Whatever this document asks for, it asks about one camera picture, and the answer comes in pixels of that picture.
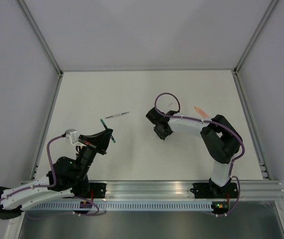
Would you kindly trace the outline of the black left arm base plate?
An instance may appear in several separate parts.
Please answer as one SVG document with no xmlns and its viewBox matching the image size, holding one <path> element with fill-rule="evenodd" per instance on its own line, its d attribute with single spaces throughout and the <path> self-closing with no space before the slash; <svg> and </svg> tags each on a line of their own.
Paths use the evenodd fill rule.
<svg viewBox="0 0 284 239">
<path fill-rule="evenodd" d="M 106 193 L 106 184 L 84 181 L 73 187 L 71 192 L 76 197 L 87 199 L 104 199 Z"/>
</svg>

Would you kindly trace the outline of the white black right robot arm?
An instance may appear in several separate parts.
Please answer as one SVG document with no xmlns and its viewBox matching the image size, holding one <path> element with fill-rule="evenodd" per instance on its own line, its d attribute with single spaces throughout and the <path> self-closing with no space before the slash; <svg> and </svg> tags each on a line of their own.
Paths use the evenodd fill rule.
<svg viewBox="0 0 284 239">
<path fill-rule="evenodd" d="M 196 119 L 183 116 L 178 111 L 166 114 L 156 107 L 150 109 L 146 118 L 154 125 L 153 131 L 165 140 L 174 132 L 183 132 L 200 137 L 209 155 L 214 160 L 212 175 L 203 189 L 193 186 L 191 191 L 196 198 L 231 198 L 238 195 L 239 187 L 231 182 L 234 161 L 245 153 L 243 139 L 222 115 L 211 119 Z"/>
</svg>

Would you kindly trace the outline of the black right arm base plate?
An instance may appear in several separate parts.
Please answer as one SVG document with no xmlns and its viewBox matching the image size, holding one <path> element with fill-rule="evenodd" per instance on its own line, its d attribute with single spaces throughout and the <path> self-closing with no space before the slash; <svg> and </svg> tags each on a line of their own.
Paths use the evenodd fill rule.
<svg viewBox="0 0 284 239">
<path fill-rule="evenodd" d="M 236 183 L 218 187 L 211 183 L 193 183 L 190 191 L 196 199 L 236 199 L 239 196 L 239 190 Z"/>
</svg>

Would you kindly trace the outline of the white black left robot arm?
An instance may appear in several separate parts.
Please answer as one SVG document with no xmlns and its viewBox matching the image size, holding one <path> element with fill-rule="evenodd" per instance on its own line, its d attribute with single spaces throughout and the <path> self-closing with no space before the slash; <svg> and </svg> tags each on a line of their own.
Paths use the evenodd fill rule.
<svg viewBox="0 0 284 239">
<path fill-rule="evenodd" d="M 112 134 L 110 128 L 93 135 L 82 135 L 75 129 L 68 129 L 51 139 L 46 147 L 50 165 L 46 175 L 16 188 L 0 187 L 0 219 L 17 218 L 39 204 L 61 198 L 86 201 L 95 209 L 92 214 L 98 214 L 100 209 L 91 199 L 88 171 L 97 154 L 106 154 Z M 53 162 L 50 145 L 63 138 L 78 149 L 76 159 L 62 156 Z"/>
</svg>

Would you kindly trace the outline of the orange highlighter pen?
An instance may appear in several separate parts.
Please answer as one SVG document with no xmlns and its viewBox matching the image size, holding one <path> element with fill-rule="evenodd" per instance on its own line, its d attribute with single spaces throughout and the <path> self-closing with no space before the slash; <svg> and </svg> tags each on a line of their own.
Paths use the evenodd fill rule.
<svg viewBox="0 0 284 239">
<path fill-rule="evenodd" d="M 202 118 L 209 119 L 209 115 L 205 113 L 200 107 L 194 107 L 194 109 Z"/>
</svg>

